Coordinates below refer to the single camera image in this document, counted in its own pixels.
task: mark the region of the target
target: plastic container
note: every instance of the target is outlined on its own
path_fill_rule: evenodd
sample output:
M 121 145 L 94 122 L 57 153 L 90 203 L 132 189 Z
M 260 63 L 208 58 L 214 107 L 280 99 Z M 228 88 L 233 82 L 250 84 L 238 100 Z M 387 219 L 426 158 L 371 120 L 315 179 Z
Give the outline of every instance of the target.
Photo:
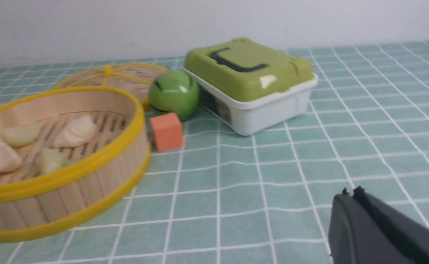
M 200 84 L 201 104 L 242 136 L 304 114 L 318 85 L 307 60 L 248 38 L 192 50 L 183 70 Z
M 71 165 L 39 176 L 38 152 L 50 147 L 67 120 L 84 114 L 94 118 L 98 134 L 83 146 L 59 149 Z M 149 164 L 144 111 L 120 89 L 58 89 L 0 107 L 0 127 L 37 121 L 38 139 L 16 149 L 23 166 L 0 174 L 0 242 L 38 239 L 92 219 L 125 197 Z

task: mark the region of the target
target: bamboo steamer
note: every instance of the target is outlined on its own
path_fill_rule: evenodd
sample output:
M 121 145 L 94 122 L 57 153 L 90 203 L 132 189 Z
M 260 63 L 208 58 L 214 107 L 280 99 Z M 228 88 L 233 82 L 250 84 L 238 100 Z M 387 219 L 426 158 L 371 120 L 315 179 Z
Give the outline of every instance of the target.
M 104 85 L 119 88 L 134 95 L 142 104 L 144 110 L 148 110 L 150 107 L 148 97 L 149 87 L 157 77 L 166 71 L 165 67 L 146 63 L 105 65 L 67 77 L 52 89 L 88 85 Z
M 39 151 L 68 120 L 84 114 L 99 132 L 89 143 L 61 148 L 71 165 L 38 176 Z M 105 212 L 139 182 L 149 164 L 144 111 L 131 94 L 110 87 L 75 87 L 24 97 L 0 107 L 0 126 L 39 121 L 31 145 L 16 148 L 23 166 L 0 174 L 0 242 L 38 239 Z

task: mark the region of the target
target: label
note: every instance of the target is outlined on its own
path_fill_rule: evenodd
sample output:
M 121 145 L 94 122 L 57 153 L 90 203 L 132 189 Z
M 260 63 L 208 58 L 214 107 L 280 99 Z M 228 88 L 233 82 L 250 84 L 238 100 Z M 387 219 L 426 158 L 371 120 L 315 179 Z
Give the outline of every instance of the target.
M 231 110 L 229 107 L 209 93 L 200 85 L 200 102 L 215 115 L 223 119 L 228 124 L 232 124 Z

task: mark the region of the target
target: white wall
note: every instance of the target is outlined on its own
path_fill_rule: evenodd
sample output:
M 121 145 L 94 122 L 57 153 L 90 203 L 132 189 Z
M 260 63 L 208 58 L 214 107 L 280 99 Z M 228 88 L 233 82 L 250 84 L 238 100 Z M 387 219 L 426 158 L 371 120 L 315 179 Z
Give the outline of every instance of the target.
M 0 0 L 0 66 L 429 40 L 429 0 Z

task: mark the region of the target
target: black object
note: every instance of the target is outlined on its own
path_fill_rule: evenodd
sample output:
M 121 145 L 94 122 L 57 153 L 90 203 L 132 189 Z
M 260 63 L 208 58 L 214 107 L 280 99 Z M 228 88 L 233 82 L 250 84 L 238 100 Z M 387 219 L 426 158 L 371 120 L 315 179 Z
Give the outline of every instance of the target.
M 261 70 L 261 69 L 268 66 L 268 65 L 262 63 L 262 64 L 259 64 L 259 65 L 253 66 L 253 67 L 242 67 L 242 66 L 234 64 L 233 62 L 226 60 L 225 58 L 223 58 L 219 55 L 219 52 L 230 50 L 230 49 L 231 49 L 230 47 L 225 47 L 223 49 L 211 52 L 209 56 L 211 59 L 215 60 L 219 65 L 227 66 L 227 67 L 235 70 L 236 72 L 255 72 L 257 70 Z
M 362 187 L 332 204 L 328 242 L 334 264 L 429 264 L 429 229 Z

